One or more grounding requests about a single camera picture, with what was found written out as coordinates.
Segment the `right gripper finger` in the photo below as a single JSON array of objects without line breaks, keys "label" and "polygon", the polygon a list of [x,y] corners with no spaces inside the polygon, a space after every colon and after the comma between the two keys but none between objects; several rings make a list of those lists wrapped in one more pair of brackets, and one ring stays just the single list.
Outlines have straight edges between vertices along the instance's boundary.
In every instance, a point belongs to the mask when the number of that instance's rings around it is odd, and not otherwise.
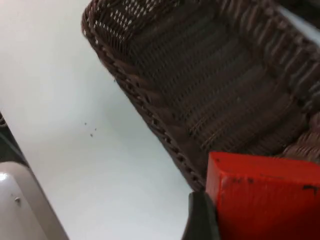
[{"label": "right gripper finger", "polygon": [[216,208],[205,191],[188,197],[188,218],[182,240],[220,240]]}]

